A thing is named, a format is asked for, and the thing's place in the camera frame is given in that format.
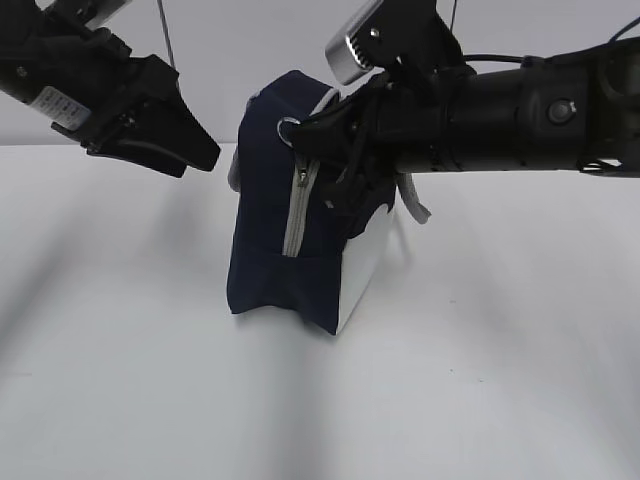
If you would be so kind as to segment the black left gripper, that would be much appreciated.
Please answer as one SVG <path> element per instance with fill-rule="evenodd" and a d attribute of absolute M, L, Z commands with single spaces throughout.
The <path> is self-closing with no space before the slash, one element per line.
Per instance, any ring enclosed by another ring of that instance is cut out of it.
<path fill-rule="evenodd" d="M 212 171 L 219 145 L 193 116 L 178 73 L 135 57 L 103 25 L 90 30 L 44 9 L 1 12 L 1 91 L 41 113 L 90 156 L 181 178 Z"/>

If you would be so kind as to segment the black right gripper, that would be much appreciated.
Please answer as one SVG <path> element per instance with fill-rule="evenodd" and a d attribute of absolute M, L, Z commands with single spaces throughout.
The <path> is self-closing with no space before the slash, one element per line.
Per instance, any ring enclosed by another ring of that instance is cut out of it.
<path fill-rule="evenodd" d="M 336 215 L 369 217 L 399 193 L 413 219 L 427 220 L 413 175 L 450 169 L 448 72 L 414 82 L 377 75 L 296 126 L 292 150 L 335 169 L 324 203 Z"/>

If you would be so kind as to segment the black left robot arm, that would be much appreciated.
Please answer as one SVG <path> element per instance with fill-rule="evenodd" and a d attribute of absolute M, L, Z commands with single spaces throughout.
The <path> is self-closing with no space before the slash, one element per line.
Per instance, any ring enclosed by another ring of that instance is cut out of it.
<path fill-rule="evenodd" d="M 123 1 L 1 4 L 1 90 L 89 156 L 180 178 L 210 172 L 221 149 L 186 105 L 179 73 L 137 57 L 105 23 Z"/>

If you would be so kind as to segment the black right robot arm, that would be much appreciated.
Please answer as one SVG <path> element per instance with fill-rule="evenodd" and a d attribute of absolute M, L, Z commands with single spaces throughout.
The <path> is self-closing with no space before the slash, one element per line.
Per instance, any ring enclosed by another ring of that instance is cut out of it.
<path fill-rule="evenodd" d="M 492 171 L 639 174 L 639 42 L 617 40 L 512 70 L 466 65 L 413 86 L 372 78 L 295 126 L 293 149 L 328 164 L 324 191 L 353 215 L 386 176 Z"/>

